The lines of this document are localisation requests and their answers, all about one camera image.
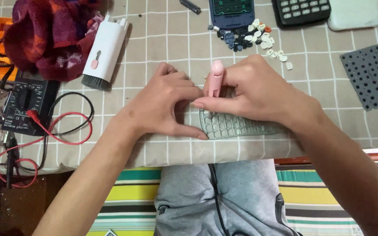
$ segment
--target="maroon towel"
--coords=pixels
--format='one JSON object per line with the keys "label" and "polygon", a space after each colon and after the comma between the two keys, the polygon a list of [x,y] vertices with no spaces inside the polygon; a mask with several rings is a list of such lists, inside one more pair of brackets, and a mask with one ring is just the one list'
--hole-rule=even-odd
{"label": "maroon towel", "polygon": [[82,74],[103,17],[100,0],[18,0],[3,43],[22,71],[70,81]]}

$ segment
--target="gray rubber keypad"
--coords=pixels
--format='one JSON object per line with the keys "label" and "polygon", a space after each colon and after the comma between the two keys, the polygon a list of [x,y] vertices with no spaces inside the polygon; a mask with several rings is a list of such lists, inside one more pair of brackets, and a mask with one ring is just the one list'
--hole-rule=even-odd
{"label": "gray rubber keypad", "polygon": [[366,111],[378,108],[378,45],[340,56]]}
{"label": "gray rubber keypad", "polygon": [[201,129],[210,140],[283,132],[281,125],[275,122],[253,121],[225,113],[215,113],[212,118],[209,118],[208,114],[207,110],[199,110]]}

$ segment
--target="pink pen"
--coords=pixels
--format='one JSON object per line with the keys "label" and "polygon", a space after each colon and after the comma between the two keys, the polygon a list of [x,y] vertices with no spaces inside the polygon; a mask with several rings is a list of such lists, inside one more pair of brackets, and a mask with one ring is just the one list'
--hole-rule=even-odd
{"label": "pink pen", "polygon": [[[213,62],[211,66],[211,72],[209,75],[210,87],[208,90],[208,97],[219,97],[221,91],[221,85],[223,82],[224,66],[220,60]],[[214,113],[209,113],[208,117],[212,118]]]}

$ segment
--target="checkered tablecloth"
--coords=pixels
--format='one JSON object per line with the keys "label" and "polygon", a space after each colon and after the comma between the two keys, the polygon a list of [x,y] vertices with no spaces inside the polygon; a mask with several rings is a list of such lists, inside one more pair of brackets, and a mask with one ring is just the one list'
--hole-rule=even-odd
{"label": "checkered tablecloth", "polygon": [[[0,0],[0,16],[10,17],[14,2]],[[77,91],[91,99],[95,107],[93,135],[87,143],[78,146],[64,145],[50,138],[42,172],[76,168],[110,119],[145,86],[159,62],[166,61],[186,72],[197,86],[202,87],[213,60],[220,59],[225,66],[230,66],[255,53],[263,55],[293,86],[317,98],[333,122],[363,148],[378,148],[378,109],[364,111],[339,59],[339,55],[346,52],[378,44],[378,27],[332,32],[323,24],[300,30],[279,30],[270,0],[255,0],[256,18],[272,28],[271,36],[276,41],[273,49],[284,50],[288,62],[294,65],[288,71],[285,63],[266,56],[266,51],[260,46],[254,45],[241,52],[228,49],[215,32],[207,30],[211,20],[206,0],[193,0],[202,8],[200,15],[187,10],[178,0],[106,2],[110,5],[104,6],[102,13],[108,9],[114,18],[126,17],[132,24],[129,40],[115,68],[113,89],[111,92],[89,89],[81,84],[81,78],[62,84],[59,94]],[[55,116],[69,111],[88,114],[89,106],[81,97],[67,96],[55,109]],[[186,124],[200,126],[196,109],[188,108],[178,116],[184,118]],[[65,131],[81,122],[81,117],[67,117],[56,129]],[[88,128],[85,128],[63,138],[77,142],[87,132]],[[20,143],[36,139],[25,135],[17,137]],[[38,163],[41,153],[42,143],[21,149],[24,158],[32,158]],[[128,166],[216,163],[303,155],[297,140],[289,132],[216,141],[146,135],[138,141]]]}

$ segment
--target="calculator button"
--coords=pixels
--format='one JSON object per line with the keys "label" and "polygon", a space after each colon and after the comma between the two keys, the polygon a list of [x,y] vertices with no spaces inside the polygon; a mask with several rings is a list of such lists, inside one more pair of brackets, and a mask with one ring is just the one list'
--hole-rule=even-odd
{"label": "calculator button", "polygon": [[329,9],[329,6],[328,5],[324,5],[321,7],[322,10],[328,10]]}

